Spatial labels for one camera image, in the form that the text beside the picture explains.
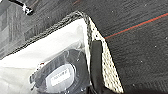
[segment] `black cable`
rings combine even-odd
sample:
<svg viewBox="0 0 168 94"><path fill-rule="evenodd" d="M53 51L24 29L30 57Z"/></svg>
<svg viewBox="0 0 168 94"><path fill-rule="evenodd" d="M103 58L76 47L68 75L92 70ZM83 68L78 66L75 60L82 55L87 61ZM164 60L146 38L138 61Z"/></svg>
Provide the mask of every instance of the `black cable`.
<svg viewBox="0 0 168 94"><path fill-rule="evenodd" d="M18 5L20 5L21 7L23 7L23 3L21 3L21 2L19 2L19 1L17 1L17 0L9 0L10 2L13 2L13 3L15 3L15 4L18 4Z"/></svg>

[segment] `dark fabric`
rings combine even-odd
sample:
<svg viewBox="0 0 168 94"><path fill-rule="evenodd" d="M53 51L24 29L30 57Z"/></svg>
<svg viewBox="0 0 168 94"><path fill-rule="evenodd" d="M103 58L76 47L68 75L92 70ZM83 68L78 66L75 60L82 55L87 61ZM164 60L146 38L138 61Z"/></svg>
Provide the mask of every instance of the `dark fabric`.
<svg viewBox="0 0 168 94"><path fill-rule="evenodd" d="M168 93L168 17L106 39L124 91Z"/></svg>
<svg viewBox="0 0 168 94"><path fill-rule="evenodd" d="M115 94L104 85L102 75L102 53L102 42L100 40L93 41L90 61L90 78L92 86L88 87L87 94Z"/></svg>
<svg viewBox="0 0 168 94"><path fill-rule="evenodd" d="M23 3L21 3L21 2L19 2L19 1L17 1L17 0L9 0L10 2L13 2L13 3L15 3L15 4L18 4L18 5L20 5L20 6L22 6L23 7Z"/></svg>

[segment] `fan label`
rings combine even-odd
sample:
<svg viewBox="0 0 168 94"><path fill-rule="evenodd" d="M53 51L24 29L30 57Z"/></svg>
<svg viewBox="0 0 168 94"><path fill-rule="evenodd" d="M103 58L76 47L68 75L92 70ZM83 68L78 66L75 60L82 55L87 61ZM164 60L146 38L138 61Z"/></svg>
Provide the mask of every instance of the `fan label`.
<svg viewBox="0 0 168 94"><path fill-rule="evenodd" d="M69 77L70 77L70 72L69 72L69 69L67 68L66 70L60 72L59 74L51 78L51 85L55 86L61 83L62 81L68 79Z"/></svg>

